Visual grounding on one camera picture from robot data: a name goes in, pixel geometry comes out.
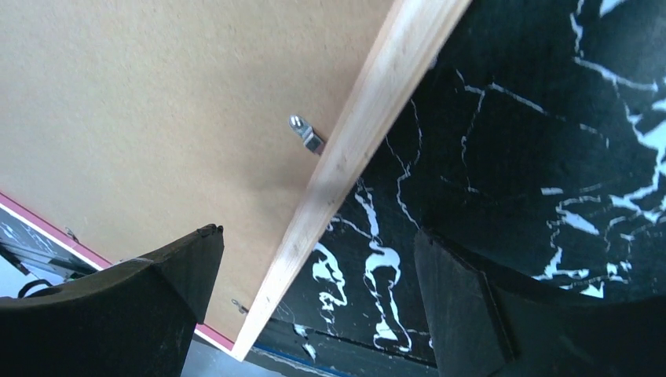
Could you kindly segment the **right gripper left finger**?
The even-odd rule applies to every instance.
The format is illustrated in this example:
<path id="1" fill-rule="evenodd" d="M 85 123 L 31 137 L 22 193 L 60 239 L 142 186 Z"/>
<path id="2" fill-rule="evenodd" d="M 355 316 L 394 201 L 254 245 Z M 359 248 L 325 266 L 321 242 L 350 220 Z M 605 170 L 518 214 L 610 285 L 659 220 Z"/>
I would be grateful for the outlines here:
<path id="1" fill-rule="evenodd" d="M 180 375 L 224 249 L 223 228 L 205 225 L 89 276 L 2 298 L 2 375 Z"/>

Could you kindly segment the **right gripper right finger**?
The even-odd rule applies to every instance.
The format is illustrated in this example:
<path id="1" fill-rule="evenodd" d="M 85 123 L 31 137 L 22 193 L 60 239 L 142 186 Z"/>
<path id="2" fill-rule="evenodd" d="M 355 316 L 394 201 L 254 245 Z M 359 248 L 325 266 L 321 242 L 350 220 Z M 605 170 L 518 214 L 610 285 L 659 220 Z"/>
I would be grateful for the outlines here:
<path id="1" fill-rule="evenodd" d="M 665 298 L 607 302 L 541 283 L 429 230 L 415 267 L 442 376 L 662 376 Z"/>

